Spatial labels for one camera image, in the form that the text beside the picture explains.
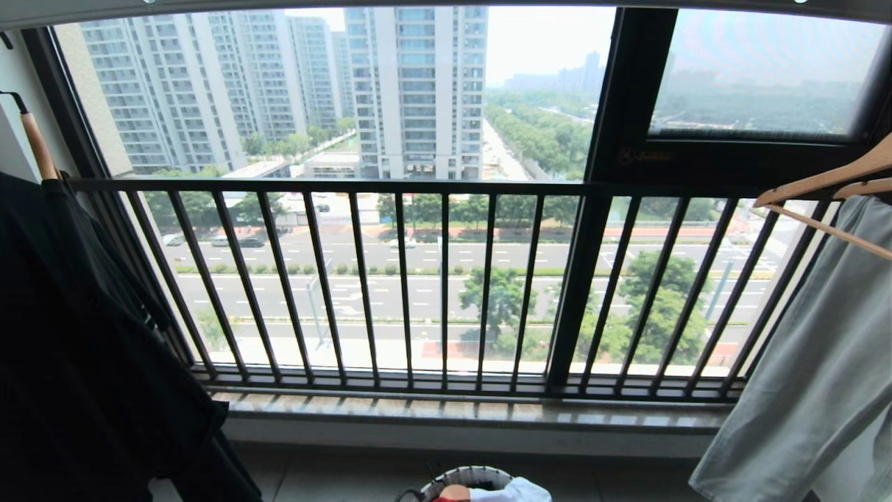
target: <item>hazy sky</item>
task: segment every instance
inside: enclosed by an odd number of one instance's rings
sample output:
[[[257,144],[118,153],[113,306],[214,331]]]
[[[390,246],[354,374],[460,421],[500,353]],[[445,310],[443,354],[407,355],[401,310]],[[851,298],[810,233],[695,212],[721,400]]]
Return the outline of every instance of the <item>hazy sky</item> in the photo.
[[[343,9],[290,9],[343,30]],[[486,85],[515,73],[556,73],[597,51],[607,62],[612,7],[490,7]],[[759,13],[682,11],[674,69],[715,71],[720,82],[798,85],[803,79],[863,80],[886,27]]]

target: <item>clothes hanger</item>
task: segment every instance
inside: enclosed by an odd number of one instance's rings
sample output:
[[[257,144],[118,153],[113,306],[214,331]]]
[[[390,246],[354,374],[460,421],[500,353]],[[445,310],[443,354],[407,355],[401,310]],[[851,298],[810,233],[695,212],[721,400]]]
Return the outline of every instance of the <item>clothes hanger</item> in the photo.
[[[21,125],[25,128],[25,136],[28,137],[28,143],[31,145],[31,151],[34,153],[34,160],[37,161],[40,178],[43,180],[59,180],[61,176],[55,167],[53,156],[50,155],[50,149],[44,141],[44,135],[41,134],[34,115],[28,111],[28,107],[25,106],[25,102],[22,101],[19,93],[0,90],[0,95],[3,94],[12,96],[15,104],[19,107]]]
[[[848,180],[861,178],[862,176],[867,176],[875,172],[885,171],[890,167],[892,167],[892,134],[887,135],[869,152],[851,163],[848,163],[836,169],[831,169],[827,172],[809,176],[808,178],[796,180],[791,183],[787,183],[786,185],[781,185],[777,188],[773,188],[764,192],[756,199],[756,203],[754,204],[754,206],[765,206],[775,213],[783,214],[785,216],[793,218],[794,220],[802,222],[810,227],[814,227],[817,230],[829,233],[834,237],[841,238],[846,242],[854,244],[858,247],[870,251],[871,253],[874,253],[875,255],[879,255],[883,258],[886,258],[887,260],[892,261],[892,251],[889,251],[884,247],[877,246],[872,242],[854,236],[848,232],[835,229],[830,225],[818,222],[816,220],[808,218],[807,216],[803,216],[802,214],[794,213],[789,209],[784,209],[783,207],[777,205],[777,203],[791,197],[801,196],[809,192],[814,192],[815,190],[818,190],[820,188],[831,187]],[[853,183],[847,185],[840,191],[838,191],[835,197],[845,198],[855,194],[879,193],[881,191],[886,191],[889,189],[892,189],[892,179],[886,178],[884,180],[875,180],[873,182],[867,181],[864,183]]]

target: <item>laundry basket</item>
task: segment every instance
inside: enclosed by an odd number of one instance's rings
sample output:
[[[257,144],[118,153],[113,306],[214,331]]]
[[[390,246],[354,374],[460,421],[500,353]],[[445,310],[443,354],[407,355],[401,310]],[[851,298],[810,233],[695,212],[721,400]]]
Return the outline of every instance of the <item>laundry basket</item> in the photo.
[[[434,478],[421,490],[408,489],[395,502],[431,502],[440,496],[440,492],[451,484],[460,484],[469,488],[504,489],[514,479],[511,474],[487,465],[466,465]]]

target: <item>distant building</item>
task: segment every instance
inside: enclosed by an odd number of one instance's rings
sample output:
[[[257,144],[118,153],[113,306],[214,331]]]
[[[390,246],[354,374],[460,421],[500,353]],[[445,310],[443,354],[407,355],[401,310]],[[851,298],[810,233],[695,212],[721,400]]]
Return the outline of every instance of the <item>distant building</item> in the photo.
[[[322,18],[289,17],[288,27],[301,75],[307,123],[336,129],[337,119],[343,117],[343,100],[328,24]]]
[[[303,163],[303,178],[356,178],[359,154],[323,152]]]
[[[246,164],[207,14],[79,27],[135,173]]]
[[[505,80],[505,88],[598,93],[603,80],[604,69],[600,67],[600,54],[592,52],[585,56],[585,64],[581,67],[564,68],[551,74],[518,73]]]
[[[478,179],[487,7],[344,12],[361,176]]]
[[[284,11],[204,14],[211,20],[217,60],[238,134],[281,139],[306,132],[297,60]]]
[[[350,70],[350,40],[346,31],[333,31],[334,65],[337,69],[338,88],[341,89],[341,113],[344,117],[352,117],[355,111],[353,103],[353,78]]]

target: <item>car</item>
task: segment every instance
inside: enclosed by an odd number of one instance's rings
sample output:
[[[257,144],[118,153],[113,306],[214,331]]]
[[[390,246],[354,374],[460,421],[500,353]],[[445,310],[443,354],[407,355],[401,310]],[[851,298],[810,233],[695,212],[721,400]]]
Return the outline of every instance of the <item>car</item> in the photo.
[[[181,246],[186,242],[186,236],[181,233],[169,233],[161,236],[164,246]]]
[[[240,247],[263,247],[263,239],[255,236],[238,239]]]
[[[412,249],[413,247],[415,247],[415,245],[416,245],[416,242],[413,238],[406,239],[406,249]],[[394,240],[392,240],[391,247],[400,247],[400,240],[398,238],[395,238]]]

